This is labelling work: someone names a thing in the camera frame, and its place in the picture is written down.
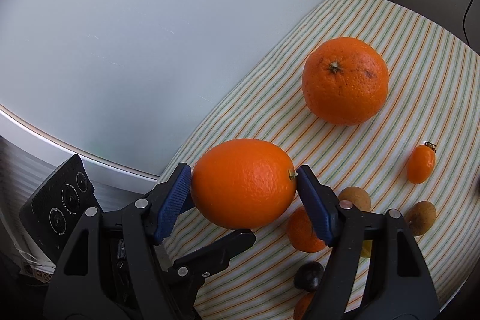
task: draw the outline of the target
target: black cable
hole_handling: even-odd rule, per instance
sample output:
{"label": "black cable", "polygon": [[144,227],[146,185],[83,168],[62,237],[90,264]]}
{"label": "black cable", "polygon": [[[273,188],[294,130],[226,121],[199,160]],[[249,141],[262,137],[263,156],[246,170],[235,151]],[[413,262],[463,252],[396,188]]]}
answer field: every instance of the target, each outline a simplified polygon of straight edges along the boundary
{"label": "black cable", "polygon": [[470,6],[472,6],[472,3],[473,3],[474,0],[470,0],[470,3],[469,5],[467,6],[467,9],[465,10],[465,14],[463,16],[463,34],[465,34],[465,40],[466,40],[466,43],[470,46],[470,42],[469,42],[469,38],[467,36],[467,33],[465,31],[465,20],[467,18],[467,14],[469,13],[469,10],[470,10]]}

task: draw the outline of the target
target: blue gripper pad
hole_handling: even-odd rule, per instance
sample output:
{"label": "blue gripper pad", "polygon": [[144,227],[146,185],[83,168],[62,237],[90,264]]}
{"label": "blue gripper pad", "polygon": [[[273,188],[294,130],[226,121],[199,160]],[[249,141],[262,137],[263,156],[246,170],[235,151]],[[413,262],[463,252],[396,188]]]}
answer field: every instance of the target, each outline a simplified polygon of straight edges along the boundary
{"label": "blue gripper pad", "polygon": [[317,237],[332,247],[341,234],[336,205],[338,198],[331,188],[321,185],[308,165],[297,169],[297,192],[310,217]]}
{"label": "blue gripper pad", "polygon": [[154,240],[161,243],[172,233],[185,199],[190,192],[191,168],[188,164],[180,163],[167,181],[169,193],[158,211],[157,230]]}
{"label": "blue gripper pad", "polygon": [[191,199],[191,193],[188,192],[185,202],[183,203],[182,209],[180,210],[180,214],[189,211],[195,207],[193,199]]}

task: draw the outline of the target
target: metal screw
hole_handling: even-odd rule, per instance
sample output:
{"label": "metal screw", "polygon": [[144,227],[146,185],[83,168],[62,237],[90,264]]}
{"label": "metal screw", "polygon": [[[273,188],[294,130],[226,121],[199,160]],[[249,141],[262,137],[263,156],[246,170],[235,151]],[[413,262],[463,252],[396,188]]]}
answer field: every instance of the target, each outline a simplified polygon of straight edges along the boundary
{"label": "metal screw", "polygon": [[143,209],[147,207],[147,205],[148,205],[148,200],[146,200],[145,198],[140,198],[135,201],[135,207],[137,207],[138,209]]}
{"label": "metal screw", "polygon": [[188,274],[188,269],[185,266],[182,266],[179,268],[178,272],[179,276],[184,277]]}
{"label": "metal screw", "polygon": [[352,209],[352,207],[353,207],[353,204],[352,204],[348,199],[343,199],[343,200],[341,200],[341,201],[338,203],[338,205],[340,205],[340,207],[341,207],[342,209],[347,209],[347,210],[348,210],[348,209]]}
{"label": "metal screw", "polygon": [[88,217],[93,217],[97,214],[97,208],[95,206],[91,206],[87,210],[85,210],[85,214]]}
{"label": "metal screw", "polygon": [[400,213],[397,209],[390,209],[388,214],[394,219],[399,219],[400,217],[402,217],[402,213]]}

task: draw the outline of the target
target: camera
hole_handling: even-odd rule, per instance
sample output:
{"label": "camera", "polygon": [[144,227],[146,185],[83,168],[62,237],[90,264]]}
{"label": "camera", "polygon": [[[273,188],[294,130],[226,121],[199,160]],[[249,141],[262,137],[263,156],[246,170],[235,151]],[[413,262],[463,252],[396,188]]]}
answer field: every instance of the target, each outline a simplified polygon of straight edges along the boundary
{"label": "camera", "polygon": [[20,209],[20,221],[53,263],[91,206],[102,210],[79,155],[60,165]]}

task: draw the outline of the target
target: dark purple fruit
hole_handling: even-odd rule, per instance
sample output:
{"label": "dark purple fruit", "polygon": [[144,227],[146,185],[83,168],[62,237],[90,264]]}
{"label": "dark purple fruit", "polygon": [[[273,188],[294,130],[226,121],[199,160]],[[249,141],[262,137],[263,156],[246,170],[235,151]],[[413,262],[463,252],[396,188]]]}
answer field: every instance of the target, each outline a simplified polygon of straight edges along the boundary
{"label": "dark purple fruit", "polygon": [[293,278],[293,284],[297,289],[314,292],[323,275],[323,266],[318,262],[308,262],[297,270]]}

